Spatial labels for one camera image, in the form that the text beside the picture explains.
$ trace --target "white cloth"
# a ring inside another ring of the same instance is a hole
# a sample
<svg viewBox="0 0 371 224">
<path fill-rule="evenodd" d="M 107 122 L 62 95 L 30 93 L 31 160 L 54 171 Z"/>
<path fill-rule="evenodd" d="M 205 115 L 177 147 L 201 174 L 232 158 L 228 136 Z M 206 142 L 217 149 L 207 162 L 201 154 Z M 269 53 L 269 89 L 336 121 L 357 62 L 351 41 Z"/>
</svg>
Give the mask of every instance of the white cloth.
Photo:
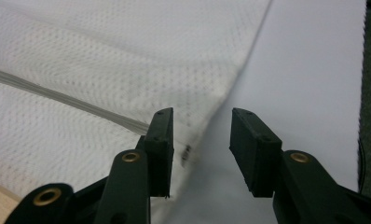
<svg viewBox="0 0 371 224">
<path fill-rule="evenodd" d="M 190 167 L 182 152 L 195 153 L 268 3 L 0 1 L 0 71 L 145 123 L 173 107 L 175 200 Z M 85 187 L 136 142 L 110 121 L 0 84 L 0 184 L 20 196 L 48 182 Z M 154 222 L 166 211 L 158 203 Z"/>
</svg>

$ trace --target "table surface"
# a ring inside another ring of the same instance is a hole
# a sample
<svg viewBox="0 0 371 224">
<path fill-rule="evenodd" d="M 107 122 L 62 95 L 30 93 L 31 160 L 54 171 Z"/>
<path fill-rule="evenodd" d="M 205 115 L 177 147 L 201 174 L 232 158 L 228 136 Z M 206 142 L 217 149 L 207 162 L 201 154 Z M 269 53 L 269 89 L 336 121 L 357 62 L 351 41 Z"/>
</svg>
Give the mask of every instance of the table surface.
<svg viewBox="0 0 371 224">
<path fill-rule="evenodd" d="M 357 190 L 365 2 L 273 0 L 249 62 L 206 131 L 200 159 L 167 224 L 277 223 L 230 153 L 231 109 L 255 112 L 283 150 L 315 156 Z"/>
</svg>

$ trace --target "screw hole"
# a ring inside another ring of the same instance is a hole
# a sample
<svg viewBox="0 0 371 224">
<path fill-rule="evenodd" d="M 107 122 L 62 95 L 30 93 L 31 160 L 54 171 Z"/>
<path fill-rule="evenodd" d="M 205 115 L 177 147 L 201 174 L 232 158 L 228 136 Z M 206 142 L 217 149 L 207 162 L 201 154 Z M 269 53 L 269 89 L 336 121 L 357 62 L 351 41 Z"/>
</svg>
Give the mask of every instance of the screw hole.
<svg viewBox="0 0 371 224">
<path fill-rule="evenodd" d="M 290 155 L 291 159 L 302 162 L 302 163 L 307 163 L 309 162 L 309 157 L 303 153 L 295 152 Z"/>
<path fill-rule="evenodd" d="M 122 156 L 123 161 L 137 161 L 140 155 L 138 153 L 130 152 Z"/>
<path fill-rule="evenodd" d="M 34 205 L 44 206 L 57 201 L 62 191 L 58 188 L 45 189 L 34 197 Z"/>
</svg>

